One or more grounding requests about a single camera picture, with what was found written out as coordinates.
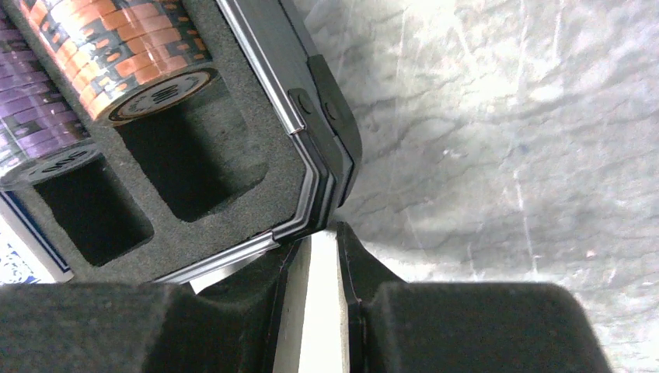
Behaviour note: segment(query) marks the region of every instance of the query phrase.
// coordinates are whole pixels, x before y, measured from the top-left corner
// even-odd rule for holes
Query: gray foam
[[[117,131],[91,124],[89,116],[77,104],[72,87],[54,64],[49,62],[36,37],[28,32],[29,28],[22,21],[18,10],[9,0],[4,0],[7,13],[26,34],[28,43],[83,119],[103,151],[107,165],[125,188],[121,190],[119,187],[117,194],[132,206],[128,210],[133,211],[136,217],[131,218],[142,221],[140,224],[150,223],[152,226],[152,237],[145,236],[145,240],[150,241],[107,264],[94,267],[85,260],[71,237],[56,221],[54,211],[42,198],[41,189],[42,195],[35,189],[18,192],[28,212],[70,264],[75,273],[75,281],[150,281],[219,253],[288,220],[297,207],[305,173],[304,164],[283,131],[228,24],[214,2],[184,0],[183,3],[239,110],[239,113],[222,110],[226,106],[227,97],[221,93],[224,89],[221,83],[216,82],[171,111],[143,120],[145,123],[156,119],[166,120],[170,114],[176,113],[179,118],[188,121],[195,129],[197,139],[206,143],[204,146],[209,153],[208,159],[213,160],[212,165],[215,167],[211,167],[208,172],[218,174],[231,192],[221,203],[209,208],[206,215],[193,221],[184,221],[172,213],[159,190],[145,175],[142,168],[144,164],[141,166],[136,161]],[[57,214],[60,221],[62,214],[71,221],[76,218],[85,219],[85,216],[76,216],[76,211],[58,211]],[[117,219],[124,218],[127,217],[117,216]],[[149,235],[151,227],[144,228],[144,232]]]

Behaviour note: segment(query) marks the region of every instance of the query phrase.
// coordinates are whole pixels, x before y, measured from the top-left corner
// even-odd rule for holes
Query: orange poker chip
[[[72,81],[75,78],[75,74],[67,73],[66,67],[64,66],[64,64],[62,64],[60,62],[60,60],[57,59],[57,56],[56,56],[55,52],[53,52],[53,50],[48,47],[47,42],[44,42],[44,40],[42,40],[42,44],[44,46],[44,50],[46,51],[48,56],[51,58],[51,60],[55,63],[55,65],[60,69],[60,71],[62,71],[65,74],[68,81]]]
[[[110,12],[129,9],[137,5],[162,4],[160,7],[167,9],[168,4],[176,3],[180,3],[180,0],[63,0],[53,7],[51,16],[59,23],[70,23],[73,19],[76,19],[76,22],[84,22],[86,19],[93,21],[98,18],[98,15],[105,16]]]
[[[157,81],[163,76],[167,76],[168,74],[183,70],[187,67],[189,67],[189,64],[185,58],[182,56],[177,56],[165,61],[156,62],[146,68],[143,68],[140,71],[137,71],[134,74],[134,77],[139,84],[138,88],[140,88],[140,90],[144,90],[148,88],[148,83]],[[125,92],[124,96],[126,97],[130,96],[131,91],[134,89],[135,88],[131,88],[129,84],[119,84],[113,87],[114,91]],[[111,107],[114,102],[119,100],[112,100],[110,97],[111,95],[107,92],[102,92],[94,100],[92,100],[89,105],[85,106],[92,119],[98,118],[104,110]]]
[[[95,94],[89,91],[89,82],[91,82],[91,80],[97,76],[101,76],[103,74],[103,69],[106,66],[111,65],[112,61],[125,59],[122,58],[122,56],[126,58],[129,56],[132,57],[165,44],[170,44],[184,39],[190,39],[190,37],[188,37],[189,35],[195,37],[197,34],[198,33],[196,30],[192,30],[190,28],[185,30],[172,28],[158,30],[148,35],[144,35],[143,37],[130,40],[120,46],[108,49],[108,51],[103,56],[97,55],[94,63],[90,62],[85,65],[83,69],[80,69],[74,78],[70,79],[70,82],[76,88],[76,90],[81,93],[81,96],[84,95],[85,98],[88,98]],[[203,46],[203,42],[201,42],[201,40],[196,41],[195,43],[197,45],[201,44]]]
[[[84,37],[88,38],[86,43],[93,43],[96,39],[109,36],[108,33],[113,31],[115,31],[114,36],[118,40],[130,40],[145,33],[190,22],[187,13],[179,5],[175,5],[173,11],[173,14],[162,14],[162,7],[159,8],[158,6],[154,6],[154,4],[136,5],[129,9],[112,12],[106,18],[99,18],[83,27],[81,31],[85,34]],[[67,65],[73,64],[70,69],[75,70],[77,68],[77,71],[79,71],[83,66],[92,61],[94,57],[86,53],[86,51],[80,51],[78,53],[79,49],[85,49],[85,47],[81,46],[77,48],[75,43],[69,43],[67,41],[61,47],[61,53],[58,51],[58,59],[60,61],[66,61],[65,63]]]
[[[123,9],[117,8],[114,2],[110,0],[100,0],[72,13],[65,22],[77,30],[80,30],[82,27],[89,25],[100,17],[120,12],[121,10]]]
[[[25,6],[28,9],[33,8],[38,2],[42,3],[42,6],[45,7],[46,9],[52,9],[54,6],[59,4],[61,0],[22,0],[23,3],[25,3]]]
[[[140,54],[136,54],[132,57],[123,59],[116,64],[103,65],[92,61],[86,65],[78,73],[78,75],[75,76],[72,85],[78,92],[81,92],[93,79],[101,76],[105,71],[109,69],[116,71],[120,77],[126,78],[130,74],[133,74],[136,71],[149,66],[154,61],[162,61],[174,57],[172,51],[170,50],[172,44],[179,44],[174,47],[175,51],[178,51],[179,53],[185,53],[192,49],[189,43],[194,43],[194,46],[198,51],[206,51],[204,42],[197,37],[192,40],[188,40],[188,43],[184,43],[184,40],[180,40],[150,48]]]
[[[32,21],[29,21],[30,27],[32,30],[39,36],[39,38],[43,41],[44,46],[46,49],[52,51],[52,48],[49,47],[48,40],[45,39],[45,36],[40,32],[39,26]],[[52,58],[59,64],[64,65],[66,61],[68,61],[76,52],[78,51],[78,47],[75,46],[75,43],[73,43],[72,40],[67,39],[59,48],[59,51],[54,52],[52,54]]]
[[[136,89],[140,85],[144,85],[154,79],[157,79],[162,74],[170,73],[172,71],[186,68],[190,63],[183,56],[176,56],[174,58],[167,58],[162,61],[152,61],[147,66],[137,70],[133,74],[122,79],[118,82],[111,77],[100,79],[99,85],[103,87],[103,91],[109,93],[109,97],[120,96],[122,92]],[[84,106],[85,103],[91,103],[101,93],[96,93],[92,85],[87,85],[82,92],[80,92],[80,102]]]
[[[46,5],[42,2],[35,2],[32,10],[28,9],[23,3],[21,3],[21,12],[23,15],[30,21],[34,21],[37,25],[41,24],[41,21],[46,18],[49,10]]]

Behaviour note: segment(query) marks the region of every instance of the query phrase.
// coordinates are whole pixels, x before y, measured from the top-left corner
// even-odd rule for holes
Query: metal trim
[[[209,274],[210,272],[219,270],[241,260],[250,258],[251,256],[265,253],[270,249],[279,246],[272,238],[272,233],[268,232],[249,241],[245,241],[237,246],[233,246],[222,253],[209,256],[208,258],[197,262],[191,266],[185,267],[182,270],[172,272],[166,276],[160,277],[154,282],[169,282],[174,284],[185,284],[195,278]]]
[[[252,65],[256,77],[270,98],[284,129],[288,134],[303,130],[305,128],[304,123],[295,115],[295,110],[288,101],[286,90],[277,79],[277,75],[254,36],[254,32],[238,2],[233,0],[216,0],[216,2],[220,6],[220,10],[230,25],[240,47],[242,47],[242,51],[245,52],[249,64]]]

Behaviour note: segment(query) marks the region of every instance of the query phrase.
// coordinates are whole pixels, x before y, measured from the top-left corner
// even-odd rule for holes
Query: poker chip case
[[[180,3],[206,48],[185,76],[208,71],[205,86],[113,127],[100,121],[120,113],[120,96],[101,87],[93,97],[108,99],[91,110],[68,65],[58,65],[16,1],[2,0],[102,153],[13,192],[73,281],[191,281],[325,228],[354,183],[354,117],[291,0]],[[178,76],[154,84],[178,87]],[[132,84],[119,83],[113,88]],[[131,95],[122,104],[138,106]]]

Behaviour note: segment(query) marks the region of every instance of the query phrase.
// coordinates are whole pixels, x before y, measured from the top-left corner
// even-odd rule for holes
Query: poker chip roll
[[[99,152],[1,9],[0,27],[0,190],[16,190]]]
[[[164,110],[217,75],[180,0],[16,1],[100,123],[125,124]],[[32,61],[33,53],[24,53]]]

